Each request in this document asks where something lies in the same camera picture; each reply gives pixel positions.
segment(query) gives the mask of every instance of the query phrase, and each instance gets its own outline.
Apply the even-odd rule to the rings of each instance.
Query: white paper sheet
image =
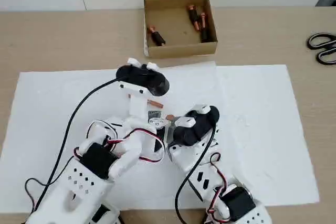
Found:
[[[24,191],[25,180],[28,177],[47,180],[73,109],[90,90],[113,79],[115,72],[29,72],[20,75],[0,157],[0,212],[30,210],[30,201]],[[166,68],[162,72],[170,82],[170,90],[155,100],[165,105],[164,112],[182,115],[198,103],[213,104],[223,111],[213,62]],[[71,126],[59,170],[72,155],[73,148],[85,139],[90,122],[111,115],[126,116],[128,100],[114,85],[100,90],[85,102]],[[223,162],[239,170],[226,118],[221,116],[219,126],[227,130],[220,131],[218,136],[226,146]],[[117,181],[107,201],[122,210],[173,209],[174,196],[182,180],[182,172],[168,157],[159,164],[139,162]],[[36,198],[42,191],[35,183],[29,184],[29,189]],[[182,191],[180,203],[181,208],[202,207],[189,185]]]
[[[285,65],[217,67],[243,174],[265,205],[319,201]]]
[[[213,62],[163,69],[171,83],[169,93],[158,99],[165,104],[164,110],[180,115],[195,103],[218,106],[222,139],[228,147],[223,148],[224,162],[237,171],[241,164],[258,199],[266,205],[317,202],[319,194],[286,66],[217,67],[218,76],[215,70]],[[47,179],[74,107],[88,91],[114,75],[115,70],[20,75],[0,157],[0,212],[30,210],[25,179]],[[73,147],[83,141],[93,119],[126,116],[127,107],[128,100],[117,86],[93,95],[74,120],[60,168]],[[160,165],[139,162],[115,185],[108,201],[120,209],[172,209],[182,178],[168,158]],[[34,183],[29,188],[35,197],[42,189]],[[181,208],[202,207],[188,186],[180,204]]]

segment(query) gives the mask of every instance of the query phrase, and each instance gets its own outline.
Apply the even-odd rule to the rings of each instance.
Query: black scissors handle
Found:
[[[329,49],[322,51],[316,55],[316,60],[318,63],[321,63],[323,65],[336,65],[336,60],[324,60],[323,57],[326,55],[330,55],[332,53],[336,52],[336,47],[330,47]]]
[[[328,41],[319,44],[314,44],[313,41],[316,38],[326,38]],[[325,49],[324,51],[316,55],[316,60],[318,63],[323,65],[336,65],[336,60],[324,60],[326,55],[330,55],[336,52],[336,36],[328,33],[318,33],[310,36],[307,39],[307,47],[311,50]]]
[[[326,42],[322,42],[319,44],[313,44],[313,40],[316,38],[327,38],[329,39]],[[318,33],[310,36],[307,40],[307,47],[311,50],[316,50],[316,49],[321,49],[325,48],[328,49],[332,47],[332,45],[336,44],[336,36],[333,34],[328,34],[328,33]]]

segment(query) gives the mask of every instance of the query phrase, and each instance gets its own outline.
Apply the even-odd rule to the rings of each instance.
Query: cardboard box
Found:
[[[201,43],[201,33],[196,31],[187,7],[195,5],[197,13],[205,12],[210,42]],[[171,58],[214,54],[217,36],[209,0],[144,0],[145,26],[154,26],[166,41],[157,46],[151,35],[145,33],[145,48],[149,57]]]

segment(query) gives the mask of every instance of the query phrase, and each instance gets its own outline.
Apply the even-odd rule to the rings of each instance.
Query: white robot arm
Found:
[[[178,211],[178,195],[188,182],[205,204],[204,223],[271,224],[266,208],[220,162],[220,139],[215,138],[217,108],[197,105],[180,118],[149,120],[148,95],[166,94],[169,83],[157,65],[141,65],[134,59],[129,63],[116,75],[126,77],[118,84],[130,94],[130,116],[93,121],[86,140],[75,149],[77,158],[69,162],[56,188],[26,223],[119,223],[119,211],[105,203],[107,193],[138,160],[160,161],[166,150],[163,139],[170,159],[186,174],[175,200],[182,223],[186,222]]]
[[[221,149],[215,138],[218,119],[216,107],[197,105],[173,120],[168,134],[172,162],[186,174],[183,182],[188,181],[205,203],[204,223],[271,224],[266,208],[220,162]],[[181,189],[177,191],[175,209],[180,221],[186,223],[178,210]]]
[[[131,95],[129,117],[93,121],[86,140],[74,150],[76,159],[68,163],[56,188],[27,224],[119,223],[119,211],[104,203],[114,182],[138,160],[156,163],[164,157],[165,146],[148,123],[147,103],[149,94],[166,94],[169,83],[155,64],[141,65],[134,59],[129,63],[116,74],[126,77],[119,87]],[[156,142],[161,148],[154,153]]]

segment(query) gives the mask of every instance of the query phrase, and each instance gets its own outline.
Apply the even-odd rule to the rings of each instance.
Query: table surface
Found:
[[[211,56],[160,59],[161,66],[215,60],[218,65],[286,64],[298,102],[320,203],[269,207],[273,223],[335,223],[336,68],[305,47],[316,32],[336,33],[336,8],[215,8],[218,47]],[[21,71],[113,69],[143,55],[143,11],[0,13],[0,148]],[[182,211],[199,223],[203,211]],[[17,224],[25,214],[0,215]],[[125,223],[179,223],[173,210],[131,210]]]

